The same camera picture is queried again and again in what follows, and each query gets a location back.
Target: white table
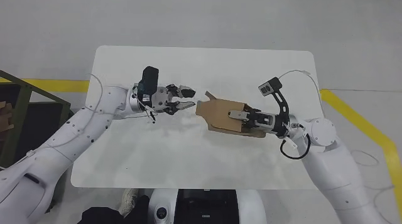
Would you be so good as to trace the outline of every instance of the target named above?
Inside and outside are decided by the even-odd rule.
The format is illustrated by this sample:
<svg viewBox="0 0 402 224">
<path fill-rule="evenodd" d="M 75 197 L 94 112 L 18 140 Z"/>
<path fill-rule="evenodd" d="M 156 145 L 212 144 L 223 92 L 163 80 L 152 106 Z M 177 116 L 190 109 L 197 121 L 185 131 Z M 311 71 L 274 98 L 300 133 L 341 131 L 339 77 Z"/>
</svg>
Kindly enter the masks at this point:
<svg viewBox="0 0 402 224">
<path fill-rule="evenodd" d="M 194 101 L 208 100 L 208 90 L 274 113 L 278 105 L 272 96 L 260 94 L 259 85 L 293 69 L 306 70 L 317 81 L 308 51 L 102 46 L 92 73 L 103 85 L 130 87 L 148 65 L 160 69 L 160 84 L 194 88 Z M 289 73 L 281 81 L 291 113 L 304 119 L 322 116 L 308 77 Z M 87 104 L 99 94 L 99 84 L 91 78 Z M 275 136 L 256 139 L 208 131 L 195 107 L 174 116 L 159 114 L 156 124 L 147 118 L 115 120 L 77 159 L 71 182 L 93 188 L 316 189 L 300 161 L 280 154 L 280 143 Z"/>
</svg>

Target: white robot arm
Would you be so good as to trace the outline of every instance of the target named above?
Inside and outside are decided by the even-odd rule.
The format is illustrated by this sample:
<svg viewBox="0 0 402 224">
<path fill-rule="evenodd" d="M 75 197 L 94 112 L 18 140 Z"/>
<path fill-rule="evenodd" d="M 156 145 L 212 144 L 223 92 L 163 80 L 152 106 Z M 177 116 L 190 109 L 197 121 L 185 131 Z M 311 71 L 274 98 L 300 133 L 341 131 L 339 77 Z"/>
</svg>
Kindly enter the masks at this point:
<svg viewBox="0 0 402 224">
<path fill-rule="evenodd" d="M 367 197 L 357 164 L 337 136 L 334 124 L 328 119 L 299 120 L 290 115 L 281 87 L 278 78 L 259 86 L 262 95 L 272 94 L 279 104 L 278 115 L 248 107 L 242 113 L 230 111 L 229 117 L 242 120 L 246 128 L 261 129 L 283 139 L 282 154 L 302 160 L 308 175 L 329 200 L 342 224 L 385 223 Z M 299 157 L 283 152 L 286 140 L 297 146 Z"/>
<path fill-rule="evenodd" d="M 133 89 L 103 87 L 97 105 L 87 105 L 38 149 L 0 172 L 0 223 L 36 223 L 47 210 L 66 169 L 108 129 L 112 120 L 148 111 L 173 115 L 195 105 L 191 88 L 157 87 L 158 69 L 147 67 Z"/>
</svg>

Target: yellow tape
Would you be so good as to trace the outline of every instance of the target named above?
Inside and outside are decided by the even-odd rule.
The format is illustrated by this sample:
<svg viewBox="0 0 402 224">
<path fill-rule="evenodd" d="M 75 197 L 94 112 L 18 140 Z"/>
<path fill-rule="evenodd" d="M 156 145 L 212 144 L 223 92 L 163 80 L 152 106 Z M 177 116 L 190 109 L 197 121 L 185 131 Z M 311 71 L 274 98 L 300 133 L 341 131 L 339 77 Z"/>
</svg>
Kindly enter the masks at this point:
<svg viewBox="0 0 402 224">
<path fill-rule="evenodd" d="M 383 149 L 391 182 L 394 185 L 394 194 L 398 205 L 399 216 L 402 218 L 402 166 L 395 143 L 330 90 L 321 90 L 321 96 L 323 101 L 331 105 L 337 112 L 342 114 Z"/>
<path fill-rule="evenodd" d="M 47 92 L 87 92 L 88 80 L 52 80 L 52 79 L 23 79 L 42 90 Z M 0 78 L 0 83 L 9 82 L 4 78 Z"/>
</svg>

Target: black cable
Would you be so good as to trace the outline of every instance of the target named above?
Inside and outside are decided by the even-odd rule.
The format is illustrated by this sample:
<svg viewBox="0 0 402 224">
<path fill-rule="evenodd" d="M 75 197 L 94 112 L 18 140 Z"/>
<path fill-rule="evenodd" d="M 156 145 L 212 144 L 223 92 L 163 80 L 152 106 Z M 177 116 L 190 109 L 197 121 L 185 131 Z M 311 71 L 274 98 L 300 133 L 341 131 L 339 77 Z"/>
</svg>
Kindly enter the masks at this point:
<svg viewBox="0 0 402 224">
<path fill-rule="evenodd" d="M 285 145 L 286 140 L 282 141 L 282 144 L 281 144 L 281 147 L 279 148 L 279 150 L 284 155 L 284 157 L 287 157 L 289 159 L 303 159 L 308 154 L 308 152 L 310 150 L 310 146 L 312 145 L 312 141 L 310 139 L 310 136 L 308 134 L 306 134 L 306 137 L 307 137 L 307 140 L 308 140 L 308 142 L 307 142 L 307 150 L 303 155 L 301 155 L 299 157 L 291 157 L 291 156 L 285 154 L 285 152 L 283 151 L 283 145 Z"/>
</svg>

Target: cardboard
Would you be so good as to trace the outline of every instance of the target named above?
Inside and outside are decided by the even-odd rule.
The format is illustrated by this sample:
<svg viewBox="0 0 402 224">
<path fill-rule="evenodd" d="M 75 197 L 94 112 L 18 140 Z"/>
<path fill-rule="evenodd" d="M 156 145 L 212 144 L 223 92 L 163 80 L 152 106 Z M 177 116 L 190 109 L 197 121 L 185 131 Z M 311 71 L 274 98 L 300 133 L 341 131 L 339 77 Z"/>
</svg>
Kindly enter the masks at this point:
<svg viewBox="0 0 402 224">
<path fill-rule="evenodd" d="M 206 102 L 198 101 L 195 114 L 205 119 L 208 124 L 208 130 L 248 137 L 265 137 L 265 132 L 257 129 L 245 129 L 242 127 L 241 120 L 229 117 L 229 111 L 231 110 L 243 111 L 245 103 L 217 99 L 209 92 L 206 92 L 205 95 L 210 100 Z"/>
<path fill-rule="evenodd" d="M 0 102 L 0 132 L 14 128 L 14 125 L 9 124 L 11 122 L 12 110 L 11 103 Z"/>
</svg>

